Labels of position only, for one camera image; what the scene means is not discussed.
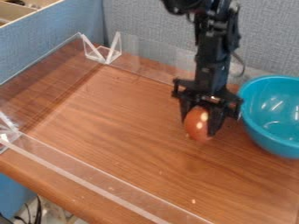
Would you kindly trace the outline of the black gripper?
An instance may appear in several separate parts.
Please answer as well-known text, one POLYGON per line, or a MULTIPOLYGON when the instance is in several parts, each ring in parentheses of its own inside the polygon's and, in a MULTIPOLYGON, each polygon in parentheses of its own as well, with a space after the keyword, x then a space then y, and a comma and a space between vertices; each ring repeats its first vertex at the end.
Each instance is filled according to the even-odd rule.
POLYGON ((207 106, 210 108, 209 136, 214 137, 221 130, 226 116, 239 119, 243 99, 230 92, 227 87, 223 87, 215 94, 209 94, 195 88, 194 80, 175 78, 173 84, 173 97, 181 102, 182 121, 195 106, 207 106))

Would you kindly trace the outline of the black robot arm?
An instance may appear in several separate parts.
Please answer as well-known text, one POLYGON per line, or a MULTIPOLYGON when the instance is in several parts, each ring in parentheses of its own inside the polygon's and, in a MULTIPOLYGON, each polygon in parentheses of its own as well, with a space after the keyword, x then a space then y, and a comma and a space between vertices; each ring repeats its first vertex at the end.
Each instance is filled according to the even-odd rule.
POLYGON ((174 79, 173 96, 182 119, 193 109, 209 112, 207 135, 215 136, 229 117, 239 118, 242 98, 227 89, 231 57, 239 48, 239 0, 161 0, 170 14, 194 24, 195 77, 174 79))

